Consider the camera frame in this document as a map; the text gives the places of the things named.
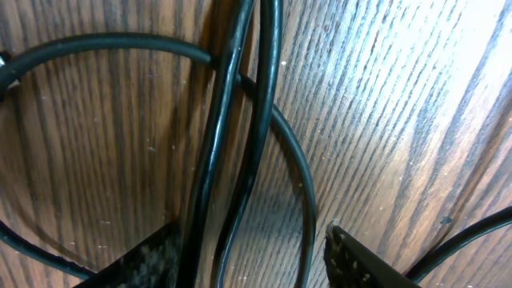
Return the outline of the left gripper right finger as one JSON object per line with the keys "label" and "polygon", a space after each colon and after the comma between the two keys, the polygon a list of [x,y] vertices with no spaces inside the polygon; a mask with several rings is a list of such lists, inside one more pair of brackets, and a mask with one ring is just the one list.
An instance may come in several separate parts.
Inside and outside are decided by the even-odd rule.
{"label": "left gripper right finger", "polygon": [[331,288],[418,288],[340,226],[326,228],[324,263]]}

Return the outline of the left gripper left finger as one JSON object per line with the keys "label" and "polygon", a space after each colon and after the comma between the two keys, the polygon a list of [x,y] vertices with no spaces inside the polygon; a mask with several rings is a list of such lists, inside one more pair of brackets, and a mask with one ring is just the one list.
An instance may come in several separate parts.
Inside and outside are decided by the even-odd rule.
{"label": "left gripper left finger", "polygon": [[181,251],[180,226],[176,222],[169,222],[76,287],[174,287],[178,278]]}

